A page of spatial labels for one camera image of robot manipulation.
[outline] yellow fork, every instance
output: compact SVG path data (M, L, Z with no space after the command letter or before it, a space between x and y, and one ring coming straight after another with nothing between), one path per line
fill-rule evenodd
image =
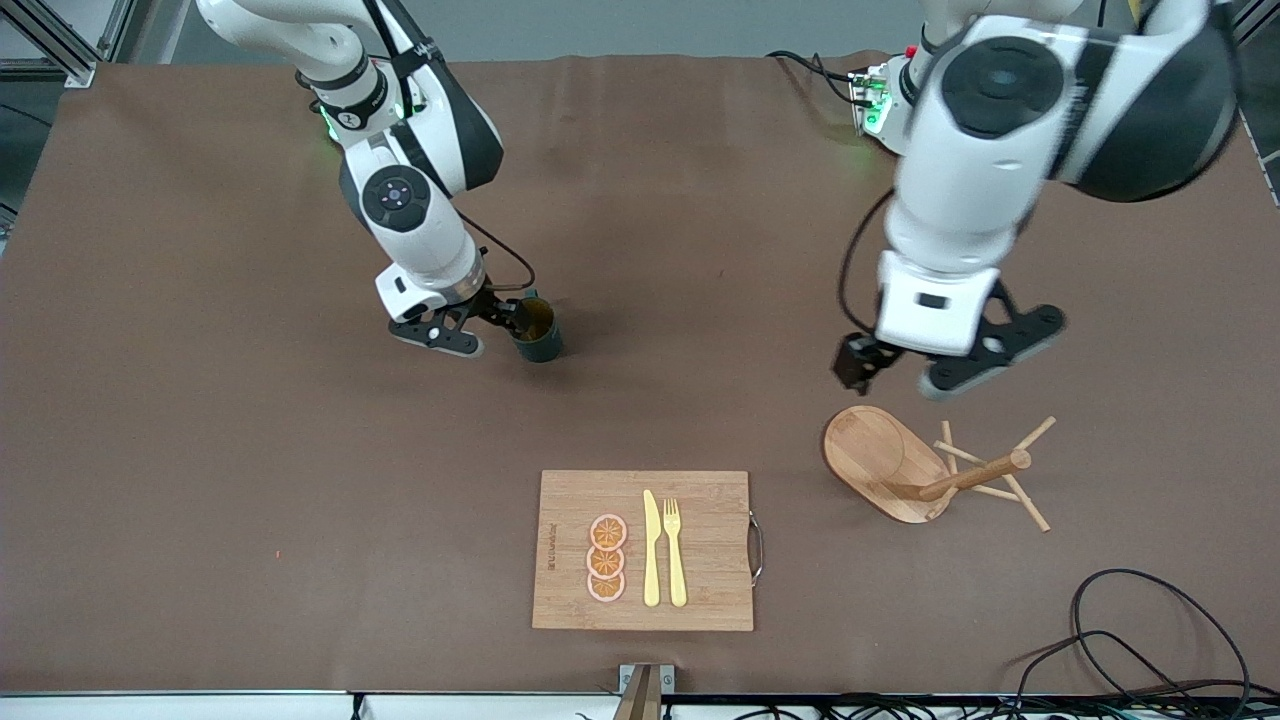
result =
M667 541L671 546L671 603L684 607L689 602L689 591L685 588L685 564L680 559L680 503L676 498L662 501L662 529L667 532Z

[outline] white robot link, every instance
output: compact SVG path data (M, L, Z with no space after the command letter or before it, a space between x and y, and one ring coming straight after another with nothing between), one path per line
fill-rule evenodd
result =
M906 123L934 54L980 15L1007 15L1061 23L1084 0L920 0L920 42L888 61L856 73L850 85L854 122L896 155L906 152Z
M451 202L494 178L502 141L399 0L196 5L224 40L283 55L319 97L343 147L343 196L392 260L375 282L392 334L474 357L484 345L462 329L468 318L512 336L527 329L524 304L494 295L483 250ZM372 61L353 28L380 37L389 61Z
M1018 310L996 265L1046 179L1115 202L1183 187L1229 140L1238 78L1229 0L1162 0L1137 35L987 15L951 37L882 199L876 327L846 306L863 332L836 356L845 387L865 393L913 351L929 360L920 391L945 398L1042 348L1061 311ZM1006 322L984 315L989 300Z

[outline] brown table surface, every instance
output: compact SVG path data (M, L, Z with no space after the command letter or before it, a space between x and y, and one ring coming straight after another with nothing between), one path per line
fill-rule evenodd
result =
M490 328L476 361L387 334L291 68L108 65L64 96L0 263L0 687L584 691L660 660L698 692L1007 691L1111 565L1280 682L1280 218L1243 135L1156 202L1046 190L1004 270L1066 310L1056 347L948 405L916 361L882 375L872 402L980 455L1060 419L1023 475L1052 533L972 493L915 527L818 451L859 402L828 370L837 263L893 165L837 97L772 60L458 73L508 149L458 205L536 264L549 365ZM750 471L755 632L531 629L547 468ZM1235 673L1171 598L1097 591L1089 621L1172 675ZM1105 688L1065 653L1032 689Z

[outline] orange slice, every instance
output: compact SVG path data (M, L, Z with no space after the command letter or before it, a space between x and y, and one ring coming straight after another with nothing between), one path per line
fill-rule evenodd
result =
M617 578L600 579L594 575L586 577L586 592L600 602L613 602L622 597L622 591L627 588L627 577L618 574Z
M591 523L590 537L596 550L618 550L627 539L627 524L617 515L600 515Z
M588 573L602 580L617 578L618 574L622 573L622 566L626 561L627 559L622 556L621 550L600 550L598 547L593 547L586 551Z

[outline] plastic knife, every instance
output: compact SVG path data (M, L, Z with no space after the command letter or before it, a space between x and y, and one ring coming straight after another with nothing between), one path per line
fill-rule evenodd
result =
M644 603L657 607L660 598L658 589L658 538L662 537L662 516L658 515L658 502L653 493L644 491Z

